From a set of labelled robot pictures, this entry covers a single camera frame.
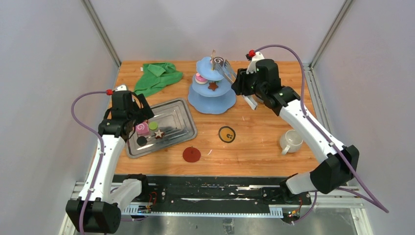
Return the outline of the steel serving tongs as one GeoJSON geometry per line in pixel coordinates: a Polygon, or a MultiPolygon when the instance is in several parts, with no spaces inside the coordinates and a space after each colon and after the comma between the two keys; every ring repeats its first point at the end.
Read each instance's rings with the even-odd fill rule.
{"type": "MultiPolygon", "coordinates": [[[[225,79],[227,79],[231,84],[233,84],[236,80],[236,73],[232,68],[231,64],[228,60],[224,60],[223,62],[215,62],[212,61],[213,69],[220,73],[225,79]]],[[[254,100],[254,98],[250,96],[242,95],[245,102],[250,106],[252,110],[256,110],[258,103],[254,100]]]]}

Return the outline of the steel rectangular tray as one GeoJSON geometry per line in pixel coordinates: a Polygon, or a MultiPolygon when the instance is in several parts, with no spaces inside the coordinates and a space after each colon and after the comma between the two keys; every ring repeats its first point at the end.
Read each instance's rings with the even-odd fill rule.
{"type": "Polygon", "coordinates": [[[164,131],[165,135],[161,139],[155,139],[154,132],[158,129],[155,131],[150,130],[150,133],[145,136],[147,145],[140,147],[136,143],[139,136],[134,131],[133,136],[126,144],[126,152],[131,159],[192,140],[197,136],[197,128],[187,102],[183,98],[153,105],[151,109],[153,110],[154,117],[149,119],[147,123],[156,121],[159,125],[158,129],[164,131]]]}

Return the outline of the brown star cookie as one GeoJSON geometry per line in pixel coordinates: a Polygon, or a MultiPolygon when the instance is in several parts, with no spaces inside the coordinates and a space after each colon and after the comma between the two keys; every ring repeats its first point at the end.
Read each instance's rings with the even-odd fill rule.
{"type": "Polygon", "coordinates": [[[209,82],[208,84],[208,89],[212,90],[213,92],[216,91],[216,89],[218,89],[218,85],[215,81],[209,82]]]}

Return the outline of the dark chocolate swirl roll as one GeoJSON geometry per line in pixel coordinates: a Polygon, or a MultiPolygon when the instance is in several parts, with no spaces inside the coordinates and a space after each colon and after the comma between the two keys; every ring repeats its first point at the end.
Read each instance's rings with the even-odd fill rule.
{"type": "Polygon", "coordinates": [[[225,60],[222,57],[219,57],[219,56],[213,57],[211,59],[211,63],[212,63],[213,67],[215,67],[215,66],[222,67],[224,65],[224,62],[225,62],[225,60]]]}

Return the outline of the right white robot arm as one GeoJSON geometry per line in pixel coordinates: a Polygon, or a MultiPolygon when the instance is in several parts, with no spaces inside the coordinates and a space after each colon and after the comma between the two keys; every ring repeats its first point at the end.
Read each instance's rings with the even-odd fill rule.
{"type": "Polygon", "coordinates": [[[333,137],[302,106],[295,90],[281,84],[274,60],[251,61],[248,68],[238,69],[231,88],[237,95],[255,95],[262,99],[266,107],[301,136],[319,162],[311,172],[292,175],[280,184],[279,195],[284,203],[294,203],[300,193],[307,191],[328,194],[353,179],[358,149],[354,145],[345,146],[333,137]]]}

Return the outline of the pink frosted donut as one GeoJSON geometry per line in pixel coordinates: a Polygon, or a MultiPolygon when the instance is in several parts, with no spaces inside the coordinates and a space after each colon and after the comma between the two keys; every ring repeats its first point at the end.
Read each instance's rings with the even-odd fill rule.
{"type": "Polygon", "coordinates": [[[208,80],[202,77],[199,73],[195,74],[194,79],[196,83],[201,84],[201,85],[206,84],[208,82],[208,80]]]}

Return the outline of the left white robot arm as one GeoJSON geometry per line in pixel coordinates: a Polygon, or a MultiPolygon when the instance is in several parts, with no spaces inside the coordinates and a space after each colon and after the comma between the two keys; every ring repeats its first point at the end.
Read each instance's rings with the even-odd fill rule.
{"type": "Polygon", "coordinates": [[[135,127],[154,117],[154,113],[143,94],[128,90],[106,90],[112,106],[105,112],[98,129],[94,130],[81,122],[75,115],[77,97],[71,105],[73,119],[97,136],[95,157],[78,197],[68,200],[66,213],[76,230],[85,233],[114,234],[121,223],[122,211],[135,199],[145,202],[150,196],[146,175],[132,174],[115,190],[112,182],[115,168],[135,127]]]}

